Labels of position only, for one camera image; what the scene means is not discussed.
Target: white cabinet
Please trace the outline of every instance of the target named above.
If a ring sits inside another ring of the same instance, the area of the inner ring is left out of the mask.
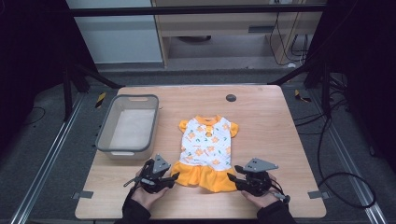
[[[70,8],[151,7],[149,0],[66,0]],[[75,17],[99,65],[162,63],[153,16]]]

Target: table top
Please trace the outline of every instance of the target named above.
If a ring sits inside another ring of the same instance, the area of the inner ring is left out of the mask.
[[[303,146],[295,129],[282,90],[266,85],[148,86],[122,88],[119,94],[155,94],[159,116],[153,156],[173,164],[178,161],[182,132],[178,124],[196,115],[221,115],[239,125],[232,140],[232,164],[246,165],[252,158],[277,164],[269,171],[291,197],[294,217],[324,217],[321,198],[310,199],[318,190]],[[226,96],[233,94],[236,101]],[[115,219],[129,191],[128,180],[145,161],[112,160],[97,150],[84,190],[90,199],[80,198],[76,217]],[[258,209],[240,191],[211,193],[200,187],[175,184],[151,209],[152,219],[175,218],[256,218]]]

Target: toddler dress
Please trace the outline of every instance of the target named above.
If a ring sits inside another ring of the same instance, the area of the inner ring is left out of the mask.
[[[182,120],[181,154],[171,170],[180,172],[177,183],[198,185],[212,192],[236,190],[227,173],[234,175],[231,166],[231,138],[238,133],[238,125],[222,116],[196,116]]]

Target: black sleeve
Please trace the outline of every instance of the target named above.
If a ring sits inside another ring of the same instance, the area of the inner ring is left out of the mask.
[[[122,207],[122,219],[116,220],[114,224],[145,224],[150,217],[151,214],[145,207],[129,199]]]
[[[291,216],[289,209],[281,201],[272,203],[265,208],[261,208],[257,213],[260,224],[295,224],[296,221]]]

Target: plastic bin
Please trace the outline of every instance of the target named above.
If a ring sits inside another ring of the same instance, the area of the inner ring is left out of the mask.
[[[118,95],[107,111],[96,146],[111,159],[146,160],[153,150],[159,100],[156,95]]]

